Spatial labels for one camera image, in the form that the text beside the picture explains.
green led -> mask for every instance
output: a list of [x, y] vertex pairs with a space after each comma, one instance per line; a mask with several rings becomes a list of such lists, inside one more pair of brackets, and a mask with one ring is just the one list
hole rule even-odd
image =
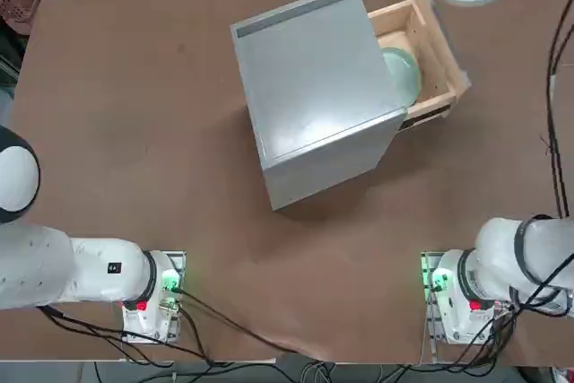
[[175, 270], [168, 270], [161, 276], [163, 289], [170, 291], [179, 286], [179, 274]]

drawer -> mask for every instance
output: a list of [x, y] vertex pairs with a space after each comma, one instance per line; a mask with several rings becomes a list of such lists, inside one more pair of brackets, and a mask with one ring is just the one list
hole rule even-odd
[[369, 13], [380, 47], [401, 48], [416, 58], [422, 75], [419, 99], [400, 130], [445, 117], [470, 87], [434, 12], [432, 0], [405, 0]]

metal box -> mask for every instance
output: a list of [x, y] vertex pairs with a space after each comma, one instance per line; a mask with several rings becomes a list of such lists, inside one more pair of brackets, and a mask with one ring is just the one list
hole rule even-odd
[[300, 0], [231, 33], [274, 210], [377, 166], [407, 107], [362, 0]]

green bowl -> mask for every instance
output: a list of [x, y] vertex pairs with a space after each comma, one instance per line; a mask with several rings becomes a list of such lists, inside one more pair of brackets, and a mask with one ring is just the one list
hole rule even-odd
[[398, 95], [405, 107], [413, 105], [421, 94], [421, 70], [416, 60], [400, 48], [385, 47], [381, 49], [387, 69], [395, 82]]

tabletop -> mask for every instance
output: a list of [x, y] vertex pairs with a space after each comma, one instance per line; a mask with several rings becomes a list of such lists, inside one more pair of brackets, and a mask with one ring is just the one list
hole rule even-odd
[[[185, 250], [188, 290], [314, 358], [417, 362], [421, 252], [472, 247], [492, 216], [554, 211], [544, 74], [566, 0], [472, 9], [437, 0], [473, 87], [447, 118], [399, 134], [372, 172], [272, 212], [230, 25], [290, 1], [42, 0], [10, 123], [43, 169], [25, 220]], [[369, 11], [399, 1], [364, 0]], [[567, 51], [564, 69], [574, 58]], [[560, 75], [556, 97], [567, 173], [572, 80]], [[109, 304], [63, 309], [115, 321]], [[196, 317], [218, 359], [277, 354]], [[4, 360], [118, 357], [34, 309], [2, 311], [0, 326], [11, 340], [0, 345]], [[505, 360], [571, 366], [573, 336], [569, 321], [523, 316]], [[187, 330], [182, 337], [194, 345]]]

